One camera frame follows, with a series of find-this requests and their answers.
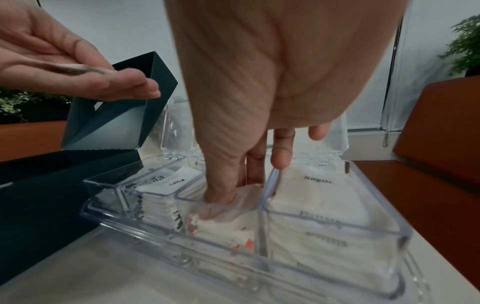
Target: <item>open box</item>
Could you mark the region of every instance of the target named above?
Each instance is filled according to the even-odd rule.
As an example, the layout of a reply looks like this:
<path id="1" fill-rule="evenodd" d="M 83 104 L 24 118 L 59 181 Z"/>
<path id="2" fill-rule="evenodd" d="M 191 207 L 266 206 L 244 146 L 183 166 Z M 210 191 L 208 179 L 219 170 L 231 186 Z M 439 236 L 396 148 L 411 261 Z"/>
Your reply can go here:
<path id="1" fill-rule="evenodd" d="M 81 214 L 260 302 L 432 302 L 407 251 L 412 228 L 339 158 L 348 146 L 344 116 L 320 142 L 297 130 L 291 168 L 272 170 L 264 186 L 239 188 L 224 206 L 201 202 L 205 164 L 188 111 L 180 101 L 162 114 L 163 156 L 85 180 L 92 198 Z M 283 190 L 292 184 L 310 196 Z"/>

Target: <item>person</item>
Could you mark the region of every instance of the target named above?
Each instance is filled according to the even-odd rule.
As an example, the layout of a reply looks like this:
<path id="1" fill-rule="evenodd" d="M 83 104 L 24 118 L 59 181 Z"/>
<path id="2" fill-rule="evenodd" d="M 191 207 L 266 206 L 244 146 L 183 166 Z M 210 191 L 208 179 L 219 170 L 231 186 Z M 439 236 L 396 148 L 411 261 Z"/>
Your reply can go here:
<path id="1" fill-rule="evenodd" d="M 408 0 L 166 0 L 206 162 L 207 202 L 228 203 L 237 186 L 263 183 L 271 163 L 289 166 L 295 128 L 321 140 L 360 94 Z M 146 99 L 158 85 L 138 70 L 66 76 L 25 58 L 113 70 L 85 39 L 40 7 L 0 2 L 0 86 L 100 101 Z"/>

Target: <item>transparent organizer box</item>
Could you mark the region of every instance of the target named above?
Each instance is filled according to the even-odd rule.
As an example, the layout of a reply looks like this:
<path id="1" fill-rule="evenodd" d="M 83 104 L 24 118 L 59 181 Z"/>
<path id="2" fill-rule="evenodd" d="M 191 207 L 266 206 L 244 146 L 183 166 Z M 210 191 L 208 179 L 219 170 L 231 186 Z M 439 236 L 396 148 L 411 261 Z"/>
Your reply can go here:
<path id="1" fill-rule="evenodd" d="M 290 168 L 202 202 L 205 163 L 187 101 L 160 118 L 163 155 L 85 180 L 81 214 L 157 258 L 263 303 L 432 303 L 407 250 L 413 229 L 351 162 L 345 116 L 295 136 Z"/>

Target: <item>teal cardboard box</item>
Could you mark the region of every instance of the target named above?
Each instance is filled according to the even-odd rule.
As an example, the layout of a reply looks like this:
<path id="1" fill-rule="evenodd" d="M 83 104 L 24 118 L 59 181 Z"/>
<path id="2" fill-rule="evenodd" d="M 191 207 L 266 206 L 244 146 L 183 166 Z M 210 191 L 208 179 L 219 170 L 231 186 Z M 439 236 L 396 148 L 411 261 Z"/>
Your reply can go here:
<path id="1" fill-rule="evenodd" d="M 149 100 L 104 102 L 74 98 L 68 113 L 63 150 L 133 150 L 142 146 L 178 82 L 156 52 L 117 64 L 139 69 L 158 83 L 161 96 Z"/>

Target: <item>white label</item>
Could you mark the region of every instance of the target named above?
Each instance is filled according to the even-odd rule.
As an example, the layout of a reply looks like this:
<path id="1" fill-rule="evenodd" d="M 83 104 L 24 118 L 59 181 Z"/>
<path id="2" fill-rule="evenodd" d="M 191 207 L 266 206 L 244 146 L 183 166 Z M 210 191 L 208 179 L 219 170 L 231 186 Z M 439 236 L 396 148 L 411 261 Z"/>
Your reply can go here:
<path id="1" fill-rule="evenodd" d="M 149 185 L 138 186 L 136 189 L 142 192 L 170 195 L 191 182 L 200 174 L 201 172 L 198 170 L 190 167 L 182 167 L 180 170 L 161 181 Z"/>

